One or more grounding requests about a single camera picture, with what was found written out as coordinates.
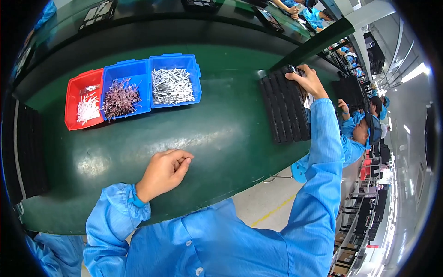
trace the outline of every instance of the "blue plastic bin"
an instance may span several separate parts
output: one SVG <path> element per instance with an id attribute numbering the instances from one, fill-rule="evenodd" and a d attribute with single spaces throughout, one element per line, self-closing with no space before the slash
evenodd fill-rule
<path id="1" fill-rule="evenodd" d="M 189 78 L 191 80 L 192 90 L 195 101 L 187 101 L 178 104 L 157 104 L 154 105 L 152 95 L 152 71 L 160 69 L 186 69 L 190 73 Z M 194 55 L 182 55 L 181 53 L 175 54 L 163 54 L 162 56 L 149 57 L 149 96 L 151 97 L 151 108 L 163 108 L 171 106 L 183 106 L 189 104 L 197 104 L 202 97 L 202 87 L 200 86 L 200 66 L 195 61 Z"/>
<path id="2" fill-rule="evenodd" d="M 131 78 L 129 84 L 140 84 L 139 85 L 139 94 L 141 101 L 138 102 L 141 107 L 136 107 L 136 111 L 133 113 L 129 113 L 127 115 L 121 115 L 115 118 L 129 117 L 131 115 L 136 115 L 140 113 L 148 113 L 151 111 L 151 98 L 149 97 L 148 89 L 150 87 L 149 81 L 151 78 L 151 71 L 149 70 L 149 60 L 127 60 L 118 62 L 111 66 L 105 66 L 103 72 L 103 93 L 100 97 L 100 113 L 103 116 L 104 120 L 109 120 L 110 118 L 106 118 L 105 113 L 101 110 L 103 107 L 103 101 L 105 99 L 105 94 L 109 92 L 109 87 L 112 84 L 112 81 L 115 79 L 123 80 L 123 78 Z"/>

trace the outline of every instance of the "brown cable component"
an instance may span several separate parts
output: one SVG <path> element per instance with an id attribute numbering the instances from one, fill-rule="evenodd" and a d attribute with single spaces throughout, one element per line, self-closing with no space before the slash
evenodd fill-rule
<path id="1" fill-rule="evenodd" d="M 111 121 L 116 117 L 127 115 L 136 111 L 136 107 L 141 107 L 137 104 L 141 101 L 140 93 L 138 91 L 139 85 L 129 84 L 131 78 L 124 78 L 123 81 L 113 80 L 109 91 L 105 94 L 103 107 L 101 108 L 105 113 L 106 118 Z"/>

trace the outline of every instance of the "red plastic bin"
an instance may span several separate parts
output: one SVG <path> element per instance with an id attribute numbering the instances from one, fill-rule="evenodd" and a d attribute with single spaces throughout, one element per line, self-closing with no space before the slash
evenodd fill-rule
<path id="1" fill-rule="evenodd" d="M 103 91 L 103 71 L 103 68 L 89 70 L 69 80 L 65 103 L 65 124 L 68 130 L 84 129 L 104 121 L 100 114 L 100 117 L 88 120 L 84 125 L 81 122 L 77 123 L 77 104 L 80 102 L 80 90 L 87 86 L 100 84 L 100 87 L 93 91 L 95 92 L 94 96 L 100 99 L 101 92 Z"/>

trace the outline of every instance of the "white button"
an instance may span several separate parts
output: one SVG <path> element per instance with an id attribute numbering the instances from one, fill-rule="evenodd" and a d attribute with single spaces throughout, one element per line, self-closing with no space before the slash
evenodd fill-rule
<path id="1" fill-rule="evenodd" d="M 195 271 L 195 275 L 200 275 L 200 273 L 202 273 L 202 271 L 203 271 L 203 268 L 202 267 L 199 267 L 199 268 L 197 268 L 197 270 Z"/>

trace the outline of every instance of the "hand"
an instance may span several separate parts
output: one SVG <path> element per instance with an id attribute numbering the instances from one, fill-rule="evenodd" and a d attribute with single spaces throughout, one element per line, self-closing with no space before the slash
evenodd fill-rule
<path id="1" fill-rule="evenodd" d="M 309 68 L 306 64 L 297 67 L 306 73 L 306 77 L 301 77 L 297 73 L 286 73 L 286 79 L 297 81 L 316 99 L 329 98 L 314 69 Z"/>
<path id="2" fill-rule="evenodd" d="M 178 186 L 194 155 L 182 149 L 169 149 L 154 154 L 143 178 L 136 184 L 137 197 L 147 203 Z"/>
<path id="3" fill-rule="evenodd" d="M 343 110 L 344 113 L 349 113 L 348 105 L 343 101 L 343 99 L 338 100 L 338 106 Z"/>
<path id="4" fill-rule="evenodd" d="M 290 14 L 297 14 L 297 13 L 299 13 L 299 9 L 297 9 L 297 7 L 292 7 L 292 8 L 289 8 L 288 9 L 288 12 L 290 13 Z"/>

